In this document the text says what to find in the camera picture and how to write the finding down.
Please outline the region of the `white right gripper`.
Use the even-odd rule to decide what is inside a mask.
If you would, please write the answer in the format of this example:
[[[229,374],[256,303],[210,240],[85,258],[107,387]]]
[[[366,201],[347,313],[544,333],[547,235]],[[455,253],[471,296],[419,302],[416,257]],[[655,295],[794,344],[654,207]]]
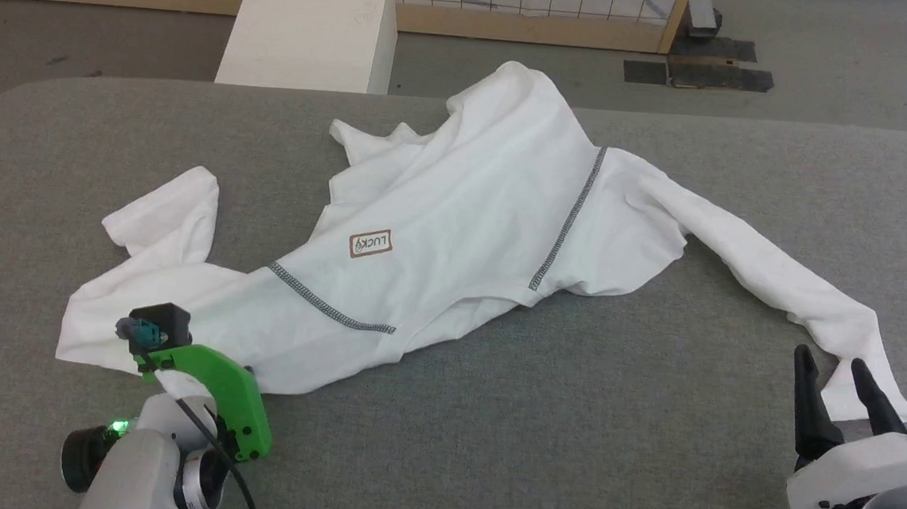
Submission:
[[[796,469],[787,482],[789,509],[824,509],[907,487],[907,428],[878,386],[868,364],[850,364],[871,436],[844,443],[818,390],[819,369],[808,346],[794,349]]]

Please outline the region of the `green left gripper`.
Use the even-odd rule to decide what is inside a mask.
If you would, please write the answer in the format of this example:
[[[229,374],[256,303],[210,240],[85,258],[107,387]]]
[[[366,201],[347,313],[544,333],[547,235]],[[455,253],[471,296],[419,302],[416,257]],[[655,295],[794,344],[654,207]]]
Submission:
[[[139,356],[164,391],[176,400],[202,397],[235,440],[240,462],[265,458],[271,452],[272,432],[259,384],[251,372],[228,356],[199,344],[157,350]]]

